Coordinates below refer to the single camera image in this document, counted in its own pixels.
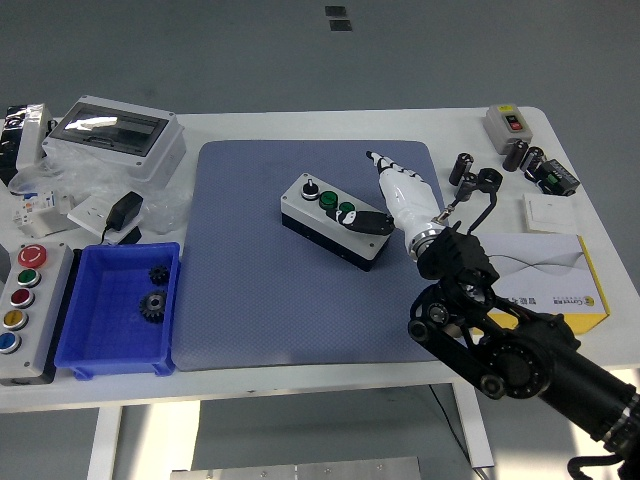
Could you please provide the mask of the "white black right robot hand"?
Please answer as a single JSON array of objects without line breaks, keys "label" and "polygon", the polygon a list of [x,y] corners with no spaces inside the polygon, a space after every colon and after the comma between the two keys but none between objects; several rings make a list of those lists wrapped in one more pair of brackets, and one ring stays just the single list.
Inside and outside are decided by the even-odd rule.
[{"label": "white black right robot hand", "polygon": [[395,228],[405,235],[410,249],[418,237],[437,236],[444,226],[435,218],[440,209],[431,186],[416,172],[406,169],[389,157],[373,151],[366,155],[379,174],[379,188],[388,213],[331,208],[326,215],[350,231],[363,234],[389,235]]}]

